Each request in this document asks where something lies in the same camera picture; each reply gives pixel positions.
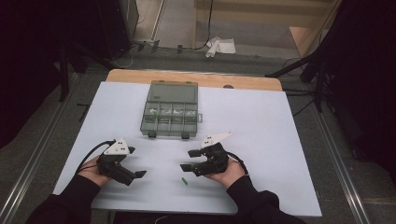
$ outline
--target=white paper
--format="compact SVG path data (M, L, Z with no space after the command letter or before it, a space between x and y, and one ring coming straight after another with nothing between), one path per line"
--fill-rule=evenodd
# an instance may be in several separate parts
M212 38L206 43L210 49L206 53L206 57L215 57L216 52L219 53L236 53L233 39L221 39L218 36Z
M306 165L289 103L282 91L247 91L200 87L198 134L190 140L148 139L140 123L149 84L103 82L95 95L54 193L59 194L79 163L96 145L123 137L136 150L121 162L126 169L148 171L131 186L111 181L92 208L129 211L234 214L236 206L224 188L205 177L184 173L208 134L231 131L221 141L241 158L257 190L277 194L280 209L295 216L320 217L317 195ZM102 153L99 148L91 158ZM188 181L186 186L181 178Z

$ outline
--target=person's left hand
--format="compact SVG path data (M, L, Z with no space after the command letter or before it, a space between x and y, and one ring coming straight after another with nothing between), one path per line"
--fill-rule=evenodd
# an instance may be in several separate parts
M85 162L82 165L81 170L78 172L78 175L82 175L82 176L90 179L93 183L97 184L99 187L102 187L108 181L110 181L111 178L106 175L99 174L99 169L96 164L96 161L98 159L99 159L99 156L93 158L90 161Z

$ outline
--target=black curtain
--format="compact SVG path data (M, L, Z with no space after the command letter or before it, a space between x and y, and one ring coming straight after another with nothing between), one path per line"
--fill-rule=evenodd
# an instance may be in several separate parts
M57 87L59 43L36 1L0 2L0 147Z
M316 63L327 64L332 103L356 155L396 184L396 2L343 1L337 18Z

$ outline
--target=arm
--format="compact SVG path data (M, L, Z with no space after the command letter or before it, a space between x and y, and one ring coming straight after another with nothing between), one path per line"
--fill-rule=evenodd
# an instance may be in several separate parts
M258 192L241 165L232 159L224 173L207 175L227 189L238 206L236 217L246 223L304 223L279 210L279 199L270 191Z
M110 178L99 175L96 160L87 161L60 195L50 195L26 223L90 223L91 203Z

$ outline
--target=small green object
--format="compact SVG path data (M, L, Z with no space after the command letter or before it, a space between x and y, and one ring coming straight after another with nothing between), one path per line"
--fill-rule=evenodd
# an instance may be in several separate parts
M185 185L189 185L189 183L187 182L187 180L184 177L181 177L181 180L184 182Z

